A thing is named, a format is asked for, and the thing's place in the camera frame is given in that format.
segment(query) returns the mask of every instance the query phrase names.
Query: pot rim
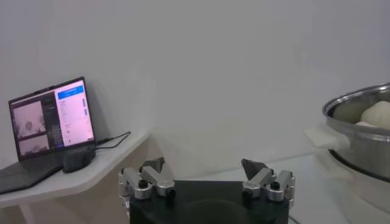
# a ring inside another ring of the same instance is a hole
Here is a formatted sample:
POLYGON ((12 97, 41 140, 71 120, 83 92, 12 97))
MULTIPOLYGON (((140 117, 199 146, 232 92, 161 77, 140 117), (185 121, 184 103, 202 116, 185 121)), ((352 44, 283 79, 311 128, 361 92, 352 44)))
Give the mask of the pot rim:
POLYGON ((347 100, 363 96, 371 93, 387 93, 390 92, 390 82, 381 85, 370 86, 367 88, 359 89, 339 97, 336 97, 327 102, 322 107, 322 114, 327 118, 327 124, 341 133, 359 136, 361 138, 390 142, 390 130, 377 127, 367 127, 362 125, 355 125, 348 122, 337 120, 328 115, 329 111, 336 105, 343 103, 347 100))

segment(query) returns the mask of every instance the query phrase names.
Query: computer mouse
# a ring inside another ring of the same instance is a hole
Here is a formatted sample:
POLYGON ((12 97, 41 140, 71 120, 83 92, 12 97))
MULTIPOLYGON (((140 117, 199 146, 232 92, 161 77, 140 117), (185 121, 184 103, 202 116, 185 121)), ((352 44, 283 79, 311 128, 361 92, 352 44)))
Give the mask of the computer mouse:
POLYGON ((64 173, 71 173, 89 165, 96 156, 94 149, 82 149, 67 153, 63 158, 64 173))

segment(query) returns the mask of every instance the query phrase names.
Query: laptop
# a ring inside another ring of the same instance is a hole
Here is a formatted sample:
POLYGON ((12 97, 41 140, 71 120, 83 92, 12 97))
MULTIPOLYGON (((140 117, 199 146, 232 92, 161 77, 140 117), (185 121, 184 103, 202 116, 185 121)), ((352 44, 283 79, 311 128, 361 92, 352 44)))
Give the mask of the laptop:
POLYGON ((9 101, 18 163, 0 170, 0 194, 31 187, 62 169, 70 150, 95 144, 85 79, 9 101))

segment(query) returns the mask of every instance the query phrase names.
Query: stainless steel pot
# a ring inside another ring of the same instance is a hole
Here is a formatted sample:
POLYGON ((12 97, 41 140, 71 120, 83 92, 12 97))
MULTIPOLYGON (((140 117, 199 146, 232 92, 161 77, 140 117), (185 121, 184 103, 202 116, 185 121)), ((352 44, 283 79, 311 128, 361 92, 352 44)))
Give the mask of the stainless steel pot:
POLYGON ((306 131, 318 147, 363 173, 390 182, 390 130, 356 125, 362 113, 379 101, 390 102, 390 83, 335 98, 322 109, 328 127, 306 131))

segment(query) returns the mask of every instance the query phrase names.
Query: laptop keyboard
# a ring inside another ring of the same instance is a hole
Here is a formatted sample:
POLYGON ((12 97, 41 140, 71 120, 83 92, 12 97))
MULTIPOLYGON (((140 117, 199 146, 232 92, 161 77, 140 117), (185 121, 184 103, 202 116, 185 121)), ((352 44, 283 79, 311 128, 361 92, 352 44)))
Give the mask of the laptop keyboard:
POLYGON ((0 177, 22 173, 34 173, 36 170, 46 170, 62 163, 61 155, 45 155, 20 161, 0 170, 0 177))

